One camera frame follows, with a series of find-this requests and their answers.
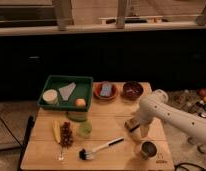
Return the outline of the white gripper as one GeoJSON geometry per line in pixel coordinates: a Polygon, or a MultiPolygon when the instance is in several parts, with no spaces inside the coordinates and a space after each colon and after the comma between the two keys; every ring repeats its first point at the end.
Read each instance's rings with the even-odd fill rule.
{"type": "Polygon", "coordinates": [[[149,116],[137,116],[132,118],[133,127],[131,131],[137,129],[140,130],[141,137],[144,138],[148,135],[150,130],[150,124],[152,123],[152,118],[149,116]]]}

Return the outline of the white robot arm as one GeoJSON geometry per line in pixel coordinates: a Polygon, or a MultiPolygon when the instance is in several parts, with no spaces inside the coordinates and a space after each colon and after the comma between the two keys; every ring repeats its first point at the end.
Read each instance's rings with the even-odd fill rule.
{"type": "Polygon", "coordinates": [[[139,126],[150,124],[156,117],[206,145],[206,119],[171,107],[167,101],[168,95],[161,89],[141,98],[133,117],[135,123],[139,126]]]}

